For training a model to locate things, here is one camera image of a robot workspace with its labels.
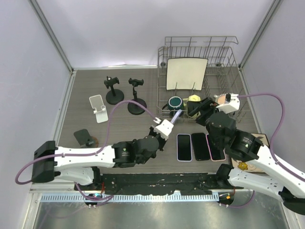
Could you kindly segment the pink case phone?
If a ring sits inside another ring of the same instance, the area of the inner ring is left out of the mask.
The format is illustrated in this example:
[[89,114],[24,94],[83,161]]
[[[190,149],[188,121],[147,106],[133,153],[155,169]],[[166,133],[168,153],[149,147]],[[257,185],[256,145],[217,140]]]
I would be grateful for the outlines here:
[[208,144],[208,150],[210,154],[210,158],[212,161],[225,161],[226,160],[226,155],[224,151],[219,150],[217,147],[215,147],[212,144],[211,138],[209,134],[206,135],[206,140]]

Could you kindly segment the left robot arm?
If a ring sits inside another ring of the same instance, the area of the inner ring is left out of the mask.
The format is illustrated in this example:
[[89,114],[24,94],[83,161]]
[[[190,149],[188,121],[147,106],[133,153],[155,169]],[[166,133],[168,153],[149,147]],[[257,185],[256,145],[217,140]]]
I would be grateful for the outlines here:
[[99,167],[128,168],[145,164],[156,157],[158,150],[163,150],[171,131],[165,125],[151,126],[148,136],[106,146],[97,155],[92,155],[89,148],[57,147],[55,141],[47,141],[34,152],[31,180],[47,183],[61,179],[97,190],[102,183]]

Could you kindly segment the black round phone stand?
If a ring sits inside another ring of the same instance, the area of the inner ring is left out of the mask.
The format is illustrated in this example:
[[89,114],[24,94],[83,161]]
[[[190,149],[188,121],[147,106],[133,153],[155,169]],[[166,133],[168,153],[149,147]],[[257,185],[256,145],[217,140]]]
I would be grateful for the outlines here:
[[110,105],[116,105],[119,102],[124,100],[124,93],[119,89],[114,89],[115,84],[119,84],[119,79],[117,77],[111,78],[106,76],[106,80],[104,80],[104,85],[109,92],[106,94],[106,101]]

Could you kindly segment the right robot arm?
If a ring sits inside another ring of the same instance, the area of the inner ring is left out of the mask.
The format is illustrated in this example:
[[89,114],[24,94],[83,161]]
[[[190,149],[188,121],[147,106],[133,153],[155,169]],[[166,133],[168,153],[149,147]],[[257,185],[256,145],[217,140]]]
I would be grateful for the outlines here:
[[220,188],[244,187],[263,193],[281,201],[289,210],[304,215],[304,172],[277,157],[273,152],[272,141],[266,146],[258,137],[237,129],[236,121],[229,116],[239,110],[240,99],[244,97],[226,94],[223,104],[207,97],[189,106],[188,115],[200,114],[195,121],[206,128],[214,147],[232,159],[257,166],[267,174],[263,177],[221,165],[215,176],[216,185]]

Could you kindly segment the white phone stand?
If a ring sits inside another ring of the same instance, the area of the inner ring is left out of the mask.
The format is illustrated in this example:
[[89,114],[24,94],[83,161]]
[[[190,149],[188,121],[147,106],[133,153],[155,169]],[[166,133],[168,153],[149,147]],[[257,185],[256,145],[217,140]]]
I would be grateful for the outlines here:
[[97,123],[103,123],[108,121],[108,113],[106,106],[103,102],[102,96],[100,94],[89,97],[93,113],[96,117]]

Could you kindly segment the black case phone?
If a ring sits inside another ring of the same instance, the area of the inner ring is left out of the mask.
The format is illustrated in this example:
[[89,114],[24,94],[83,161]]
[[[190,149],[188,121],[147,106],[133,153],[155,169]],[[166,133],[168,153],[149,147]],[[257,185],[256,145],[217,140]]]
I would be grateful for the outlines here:
[[209,148],[205,133],[191,134],[193,152],[197,161],[210,160]]

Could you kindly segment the black gooseneck phone stand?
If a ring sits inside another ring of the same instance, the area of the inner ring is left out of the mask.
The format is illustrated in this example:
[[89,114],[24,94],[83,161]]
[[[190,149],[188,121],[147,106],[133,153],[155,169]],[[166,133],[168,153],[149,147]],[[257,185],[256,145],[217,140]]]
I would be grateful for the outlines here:
[[[146,102],[141,99],[138,98],[137,96],[137,91],[135,90],[135,88],[137,86],[142,86],[144,84],[144,80],[137,80],[137,79],[132,79],[130,78],[128,80],[128,83],[132,85],[132,94],[133,94],[133,99],[132,101],[137,102],[138,104],[142,105],[143,107],[147,107]],[[128,111],[129,113],[131,113],[132,115],[141,115],[145,112],[145,110],[143,108],[141,108],[139,105],[134,104],[134,103],[128,103]]]

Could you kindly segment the lavender case phone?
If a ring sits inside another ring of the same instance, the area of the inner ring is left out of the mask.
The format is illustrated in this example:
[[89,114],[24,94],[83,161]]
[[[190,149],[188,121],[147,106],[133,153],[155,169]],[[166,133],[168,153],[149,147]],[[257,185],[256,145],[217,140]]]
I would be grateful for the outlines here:
[[192,143],[189,134],[177,135],[177,160],[180,162],[192,161]]

